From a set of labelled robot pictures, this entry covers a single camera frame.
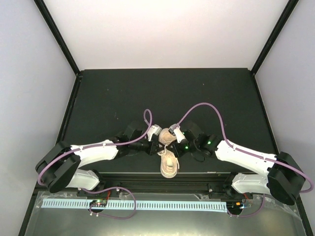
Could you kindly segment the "beige worn sneaker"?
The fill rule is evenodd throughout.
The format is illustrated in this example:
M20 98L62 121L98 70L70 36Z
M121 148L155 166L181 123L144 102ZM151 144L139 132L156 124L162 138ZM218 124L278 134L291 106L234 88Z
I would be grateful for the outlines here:
M167 128L161 130L158 141L162 151L158 152L158 155L161 158L160 172L165 178L175 177L179 169L178 159L172 151L167 149L175 140L176 137Z

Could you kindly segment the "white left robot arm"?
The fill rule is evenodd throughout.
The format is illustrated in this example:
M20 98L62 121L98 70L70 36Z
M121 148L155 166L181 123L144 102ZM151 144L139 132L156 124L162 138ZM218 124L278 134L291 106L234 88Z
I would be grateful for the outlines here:
M83 170L83 167L139 152L156 154L161 150L158 140L161 130L156 124L149 125L145 130L131 123L124 132L100 143L78 146L59 142L35 166L39 182L50 193L65 188L80 188L89 190L94 196L101 196L106 185L101 181L99 172Z

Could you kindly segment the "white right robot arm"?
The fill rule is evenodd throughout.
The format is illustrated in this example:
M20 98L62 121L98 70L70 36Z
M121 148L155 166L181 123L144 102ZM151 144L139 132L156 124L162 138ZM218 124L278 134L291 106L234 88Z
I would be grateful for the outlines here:
M184 128L174 124L168 131L175 136L174 148L177 155L199 151L207 157L215 156L219 161L252 172L249 175L237 173L224 185L224 193L229 198L244 193L267 194L292 206L302 192L306 178L293 157L286 152L276 155L245 148L215 134L208 135L193 122Z

